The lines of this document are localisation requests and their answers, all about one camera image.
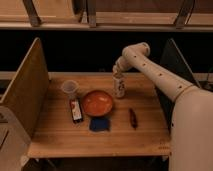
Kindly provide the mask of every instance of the wooden divider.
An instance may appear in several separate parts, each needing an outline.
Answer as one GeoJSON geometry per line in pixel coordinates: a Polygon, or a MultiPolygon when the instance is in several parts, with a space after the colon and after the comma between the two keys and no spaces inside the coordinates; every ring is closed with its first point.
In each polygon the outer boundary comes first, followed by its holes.
{"type": "Polygon", "coordinates": [[[36,38],[0,101],[0,113],[30,142],[49,85],[41,41],[36,38]]]}

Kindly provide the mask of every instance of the pen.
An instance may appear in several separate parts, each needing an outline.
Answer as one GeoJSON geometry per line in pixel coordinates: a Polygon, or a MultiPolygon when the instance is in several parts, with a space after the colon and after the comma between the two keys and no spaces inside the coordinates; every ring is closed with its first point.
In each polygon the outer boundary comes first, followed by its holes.
{"type": "Polygon", "coordinates": [[[131,126],[136,129],[138,127],[138,122],[136,118],[136,114],[132,108],[129,108],[129,116],[130,116],[130,124],[131,126]]]}

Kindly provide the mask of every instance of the blue towel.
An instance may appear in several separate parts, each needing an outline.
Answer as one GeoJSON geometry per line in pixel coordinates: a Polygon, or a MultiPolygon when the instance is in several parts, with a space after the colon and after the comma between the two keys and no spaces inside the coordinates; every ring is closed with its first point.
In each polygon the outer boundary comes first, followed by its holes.
{"type": "Polygon", "coordinates": [[[92,117],[90,120],[89,129],[91,131],[109,131],[110,130],[110,121],[106,117],[92,117]]]}

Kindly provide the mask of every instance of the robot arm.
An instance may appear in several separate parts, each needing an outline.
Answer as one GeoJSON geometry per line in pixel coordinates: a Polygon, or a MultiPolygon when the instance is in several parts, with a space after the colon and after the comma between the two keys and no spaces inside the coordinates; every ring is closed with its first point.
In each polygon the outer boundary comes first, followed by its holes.
{"type": "Polygon", "coordinates": [[[175,102],[172,112],[169,171],[212,171],[213,93],[153,63],[146,43],[127,46],[113,72],[134,67],[175,102]]]}
{"type": "Polygon", "coordinates": [[[116,61],[113,71],[124,72],[132,67],[138,69],[172,101],[175,101],[183,91],[194,86],[191,82],[150,61],[146,57],[149,53],[150,48],[147,43],[127,46],[116,61]]]}

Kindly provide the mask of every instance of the clear plastic cup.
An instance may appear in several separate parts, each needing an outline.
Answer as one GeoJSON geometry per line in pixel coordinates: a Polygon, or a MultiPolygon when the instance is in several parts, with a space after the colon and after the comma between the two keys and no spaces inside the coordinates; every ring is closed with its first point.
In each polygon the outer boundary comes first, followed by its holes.
{"type": "Polygon", "coordinates": [[[74,80],[66,80],[61,85],[61,90],[66,93],[70,100],[77,98],[78,83],[74,80]]]}

